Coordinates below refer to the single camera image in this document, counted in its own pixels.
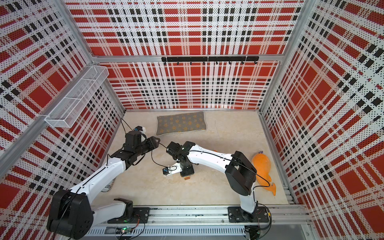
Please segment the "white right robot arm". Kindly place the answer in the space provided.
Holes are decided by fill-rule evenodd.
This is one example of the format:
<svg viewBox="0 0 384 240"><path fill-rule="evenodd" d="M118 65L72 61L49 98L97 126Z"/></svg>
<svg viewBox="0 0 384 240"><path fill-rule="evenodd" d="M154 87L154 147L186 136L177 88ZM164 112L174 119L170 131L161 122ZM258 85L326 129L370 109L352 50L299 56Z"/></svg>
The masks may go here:
<svg viewBox="0 0 384 240"><path fill-rule="evenodd" d="M218 153L193 142L185 142L183 145L171 142L166 153L176 163L163 168L165 176L178 173L181 177L191 176L195 173L193 165L212 168L225 174L231 189L240 196L241 209L248 214L255 211L257 203L254 200L254 183L257 180L257 170L243 153Z"/></svg>

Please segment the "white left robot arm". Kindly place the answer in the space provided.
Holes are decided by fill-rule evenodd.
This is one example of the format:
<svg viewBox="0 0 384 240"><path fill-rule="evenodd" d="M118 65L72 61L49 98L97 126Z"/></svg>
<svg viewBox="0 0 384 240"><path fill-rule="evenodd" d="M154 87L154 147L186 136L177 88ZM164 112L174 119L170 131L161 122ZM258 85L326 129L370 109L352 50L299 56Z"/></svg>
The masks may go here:
<svg viewBox="0 0 384 240"><path fill-rule="evenodd" d="M49 232L79 240L100 223L112 219L133 219L134 207L130 200L116 198L101 207L92 207L91 204L117 176L159 147L160 139L147 137L143 130L137 127L126 133L123 146L102 167L79 184L53 195L47 222Z"/></svg>

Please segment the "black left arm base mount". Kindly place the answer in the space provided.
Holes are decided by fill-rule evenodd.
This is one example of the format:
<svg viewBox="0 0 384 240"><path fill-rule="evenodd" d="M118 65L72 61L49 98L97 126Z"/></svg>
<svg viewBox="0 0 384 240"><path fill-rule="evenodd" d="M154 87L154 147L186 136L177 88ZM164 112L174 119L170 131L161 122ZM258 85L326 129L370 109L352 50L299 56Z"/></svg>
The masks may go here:
<svg viewBox="0 0 384 240"><path fill-rule="evenodd" d="M144 224L148 222L150 208L134 207L133 201L123 198L115 198L114 201L126 204L125 211L122 216L108 220L108 224L131 223L134 219L140 219Z"/></svg>

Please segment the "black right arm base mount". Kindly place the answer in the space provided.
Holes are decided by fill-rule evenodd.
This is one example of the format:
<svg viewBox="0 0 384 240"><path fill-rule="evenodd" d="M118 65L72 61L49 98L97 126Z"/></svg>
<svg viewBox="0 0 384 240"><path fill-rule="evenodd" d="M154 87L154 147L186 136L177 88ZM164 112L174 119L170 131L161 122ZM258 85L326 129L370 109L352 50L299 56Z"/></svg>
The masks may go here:
<svg viewBox="0 0 384 240"><path fill-rule="evenodd" d="M228 207L230 223L268 223L269 212L264 206L257 206L252 213L242 210L240 207Z"/></svg>

